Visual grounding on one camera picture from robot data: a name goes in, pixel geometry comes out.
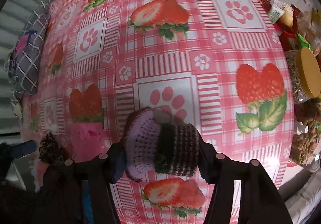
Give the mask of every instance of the corrugated wall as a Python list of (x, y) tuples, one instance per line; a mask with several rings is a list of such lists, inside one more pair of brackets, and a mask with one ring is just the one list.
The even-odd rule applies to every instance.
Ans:
[(19, 123), (10, 104), (11, 86), (3, 65), (16, 45), (22, 29), (41, 0), (7, 0), (0, 11), (0, 134), (19, 132)]

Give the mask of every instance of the yellow jar lid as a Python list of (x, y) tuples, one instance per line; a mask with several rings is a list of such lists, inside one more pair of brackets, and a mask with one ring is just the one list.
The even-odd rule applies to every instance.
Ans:
[(297, 52), (296, 65), (305, 93), (311, 98), (318, 97), (321, 91), (321, 72), (317, 59), (309, 48), (303, 47)]

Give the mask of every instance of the screw head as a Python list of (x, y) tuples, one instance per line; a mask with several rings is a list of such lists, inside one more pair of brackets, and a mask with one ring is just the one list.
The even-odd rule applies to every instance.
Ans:
[(222, 153), (217, 153), (215, 157), (218, 158), (219, 160), (223, 160), (225, 158), (225, 155)]
[(68, 159), (68, 160), (65, 161), (65, 165), (66, 166), (70, 166), (71, 164), (73, 164), (73, 160)]
[(254, 166), (259, 166), (260, 165), (260, 162), (258, 160), (256, 160), (256, 159), (251, 160), (251, 163)]
[(107, 153), (101, 153), (98, 158), (101, 159), (101, 160), (104, 160), (108, 157), (108, 154)]

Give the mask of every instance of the plaid cushion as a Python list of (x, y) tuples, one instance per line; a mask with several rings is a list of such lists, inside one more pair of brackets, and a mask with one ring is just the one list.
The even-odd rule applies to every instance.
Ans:
[(41, 51), (49, 22), (49, 3), (50, 0), (43, 0), (33, 11), (22, 30), (24, 35), (32, 31), (27, 45), (22, 51), (11, 51), (5, 64), (4, 69), (8, 71), (9, 82), (15, 84), (12, 101), (20, 101), (24, 92), (30, 95), (37, 93)]

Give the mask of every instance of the pink object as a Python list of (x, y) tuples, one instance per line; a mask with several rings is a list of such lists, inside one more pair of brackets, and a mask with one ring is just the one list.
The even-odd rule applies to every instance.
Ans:
[(71, 137), (75, 162), (90, 161), (100, 153), (107, 152), (102, 132), (100, 122), (72, 123)]
[(28, 39), (30, 34), (25, 34), (19, 38), (19, 42), (16, 45), (16, 55), (18, 55), (20, 52), (22, 52), (25, 47), (27, 46)]
[(126, 135), (127, 173), (133, 180), (142, 179), (154, 170), (154, 159), (161, 127), (154, 121), (152, 110), (141, 113)]
[(39, 184), (39, 188), (41, 188), (43, 186), (43, 176), (46, 172), (46, 170), (48, 169), (48, 167), (50, 166), (50, 164), (45, 163), (43, 161), (39, 161), (36, 165), (36, 180), (38, 181)]

